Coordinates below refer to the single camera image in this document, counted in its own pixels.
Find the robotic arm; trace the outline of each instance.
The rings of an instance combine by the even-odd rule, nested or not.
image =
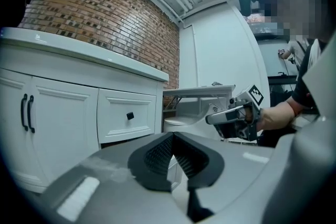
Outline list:
[[[214,125],[222,138],[239,137],[248,141],[257,139],[260,104],[264,97],[253,85],[230,99],[228,110],[208,115],[207,124]]]

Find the cabinet door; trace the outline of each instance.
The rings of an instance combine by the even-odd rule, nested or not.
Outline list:
[[[155,102],[154,95],[99,89],[99,142],[115,142],[153,134]]]
[[[174,190],[181,183],[182,173],[182,168],[178,164],[175,156],[173,156],[169,163],[167,174],[167,180],[172,183],[172,190]]]
[[[21,120],[24,94],[29,99],[31,76],[0,69],[1,151],[13,177],[24,188],[41,192],[46,178],[35,156],[33,134],[25,130]],[[24,125],[27,123],[27,100],[23,101]]]
[[[36,77],[31,88],[33,144],[52,182],[99,149],[98,89]]]

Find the white wall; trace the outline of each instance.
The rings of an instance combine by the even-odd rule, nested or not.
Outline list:
[[[261,105],[270,104],[258,44],[238,9],[227,3],[188,17],[180,30],[180,88],[214,81],[235,84],[234,95],[255,84],[265,97]]]
[[[285,40],[261,40],[258,41],[258,44],[265,62],[267,76],[281,75],[278,72],[284,72],[290,76],[296,76],[298,74],[296,65],[293,65],[288,60],[282,60],[278,57],[278,50],[287,49],[288,47]]]

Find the white shirt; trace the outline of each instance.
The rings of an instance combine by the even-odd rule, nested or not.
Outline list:
[[[318,60],[318,58],[321,55],[321,48],[320,48],[320,43],[318,39],[315,39],[313,45],[311,46],[310,49],[310,55],[309,55],[309,62],[308,62],[308,68],[311,68]]]
[[[300,47],[300,45],[297,43],[299,41],[305,51],[303,51]],[[297,38],[292,39],[288,42],[288,50],[294,55],[295,63],[300,69],[300,66],[302,64],[303,58],[305,56],[305,52],[309,46],[309,43],[306,38]]]

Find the black cabinet handle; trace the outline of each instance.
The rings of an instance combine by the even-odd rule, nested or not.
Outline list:
[[[28,108],[27,108],[27,115],[28,115],[28,126],[31,130],[32,133],[35,133],[35,128],[32,127],[32,123],[30,121],[30,104],[32,104],[32,102],[34,101],[34,97],[31,95],[30,98],[29,98],[29,101],[28,101]]]
[[[27,98],[28,98],[28,95],[25,93],[23,95],[22,100],[21,100],[21,124],[26,131],[28,131],[28,126],[25,125],[25,117],[24,117],[24,114],[23,114],[24,113],[23,110],[24,110],[25,101],[27,101]]]
[[[128,120],[131,120],[131,119],[134,118],[134,114],[133,114],[133,112],[131,112],[131,113],[127,113],[126,116],[127,116],[127,119],[128,119]]]

